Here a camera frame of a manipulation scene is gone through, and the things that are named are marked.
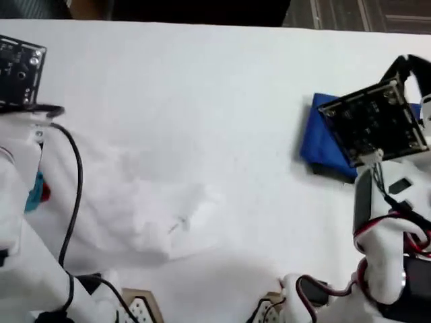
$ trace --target white tablecloth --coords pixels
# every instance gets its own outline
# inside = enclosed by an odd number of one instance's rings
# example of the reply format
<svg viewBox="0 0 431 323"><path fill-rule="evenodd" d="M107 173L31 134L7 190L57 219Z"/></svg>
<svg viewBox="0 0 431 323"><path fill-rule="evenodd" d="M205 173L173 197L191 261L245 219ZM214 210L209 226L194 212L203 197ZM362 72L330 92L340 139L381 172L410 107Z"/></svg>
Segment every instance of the white tablecloth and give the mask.
<svg viewBox="0 0 431 323"><path fill-rule="evenodd" d="M38 101L64 105L59 122L147 149L153 178L226 196L219 248L121 272L167 322L244 322L288 272L345 284L353 188L298 159L312 95L370 85L400 54L431 59L430 36L400 34L13 20L0 33L48 47Z"/></svg>

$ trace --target white cloth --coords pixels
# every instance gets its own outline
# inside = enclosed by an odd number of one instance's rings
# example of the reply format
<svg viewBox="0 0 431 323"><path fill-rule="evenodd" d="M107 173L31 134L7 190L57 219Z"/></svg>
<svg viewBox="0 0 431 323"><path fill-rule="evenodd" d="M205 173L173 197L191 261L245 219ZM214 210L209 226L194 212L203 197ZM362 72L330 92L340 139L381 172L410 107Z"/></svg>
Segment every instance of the white cloth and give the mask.
<svg viewBox="0 0 431 323"><path fill-rule="evenodd" d="M93 250L96 264L77 269L127 266L127 260L133 257L137 257L133 264L160 264L216 244L217 239L205 227L211 225L213 208L220 205L221 199L210 188L146 180L138 151L113 147L77 131L72 135L84 165L84 187L73 239L80 248ZM62 239L50 239L54 227L47 223L55 222L55 231L64 236L77 187L76 159L67 138L56 129L45 131L40 170L51 188L51 198L27 218L55 253ZM101 253L109 254L109 259L99 262Z"/></svg>
<svg viewBox="0 0 431 323"><path fill-rule="evenodd" d="M48 48L38 101L64 105L59 122L151 151L152 179L211 183L226 196L223 246L120 273L123 286L153 291L165 322L245 322L286 273L345 287L362 257L352 243L354 189L309 174L297 158L312 95L369 86L400 54L431 60L431 36L52 20L0 26ZM409 101L419 102L410 89ZM52 234L62 238L64 229Z"/></svg>

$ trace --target gray floor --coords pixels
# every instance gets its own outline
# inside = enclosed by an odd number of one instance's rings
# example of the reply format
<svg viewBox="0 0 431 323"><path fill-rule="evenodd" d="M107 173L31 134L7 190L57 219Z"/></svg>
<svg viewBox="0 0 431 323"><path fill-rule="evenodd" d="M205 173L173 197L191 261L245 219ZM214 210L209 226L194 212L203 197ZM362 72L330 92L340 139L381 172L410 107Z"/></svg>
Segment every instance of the gray floor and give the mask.
<svg viewBox="0 0 431 323"><path fill-rule="evenodd" d="M431 34L431 0L292 0L283 27Z"/></svg>

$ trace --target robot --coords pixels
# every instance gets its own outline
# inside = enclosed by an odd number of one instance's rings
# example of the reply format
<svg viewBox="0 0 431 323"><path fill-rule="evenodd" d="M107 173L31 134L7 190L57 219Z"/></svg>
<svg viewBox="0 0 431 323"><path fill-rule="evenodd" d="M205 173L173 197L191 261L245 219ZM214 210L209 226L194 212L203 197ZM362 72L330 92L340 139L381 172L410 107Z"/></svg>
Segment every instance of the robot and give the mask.
<svg viewBox="0 0 431 323"><path fill-rule="evenodd" d="M130 316L128 322L138 322L116 289L115 272L74 277L63 268L79 208L82 164L73 137L53 122L64 108L36 103L45 55L44 47L0 36L0 321L118 322L121 312ZM47 128L68 138L78 166L75 207L59 260L24 217Z"/></svg>
<svg viewBox="0 0 431 323"><path fill-rule="evenodd" d="M358 168L353 236L364 258L343 291L286 275L280 322L430 321L430 72L424 59L399 57L380 83L319 107L346 161ZM404 97L411 73L422 95L419 120Z"/></svg>

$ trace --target circuit board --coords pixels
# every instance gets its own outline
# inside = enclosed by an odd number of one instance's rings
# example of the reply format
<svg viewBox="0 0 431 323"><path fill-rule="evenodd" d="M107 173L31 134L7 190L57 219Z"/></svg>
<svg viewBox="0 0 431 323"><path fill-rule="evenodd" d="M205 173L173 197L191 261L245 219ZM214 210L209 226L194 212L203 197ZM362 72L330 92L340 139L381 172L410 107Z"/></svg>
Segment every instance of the circuit board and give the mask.
<svg viewBox="0 0 431 323"><path fill-rule="evenodd" d="M0 108L36 102L46 48L0 35Z"/></svg>
<svg viewBox="0 0 431 323"><path fill-rule="evenodd" d="M377 149L383 160L428 149L397 77L318 107L350 167Z"/></svg>

